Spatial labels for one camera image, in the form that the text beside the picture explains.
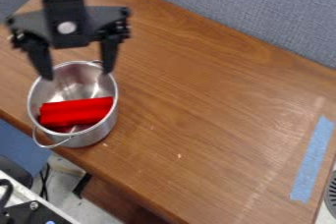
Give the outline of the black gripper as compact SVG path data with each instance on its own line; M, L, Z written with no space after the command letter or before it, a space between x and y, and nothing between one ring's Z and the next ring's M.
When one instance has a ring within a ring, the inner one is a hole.
M130 10L125 6L86 6L82 20L57 18L49 23L42 11L21 13L6 19L9 41L14 48L22 48L25 44L30 62L47 81L53 80L47 45L62 49L85 47L90 42L98 41L106 75L115 66L118 44L129 36L129 15Z

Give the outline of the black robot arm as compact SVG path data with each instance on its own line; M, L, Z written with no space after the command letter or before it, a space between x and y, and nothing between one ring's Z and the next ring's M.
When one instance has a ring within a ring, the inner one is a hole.
M87 6L83 0L41 0L41 9L11 15L5 20L11 47L27 54L39 76L50 81L50 49L99 43L102 70L109 74L117 63L119 44L129 38L125 6Z

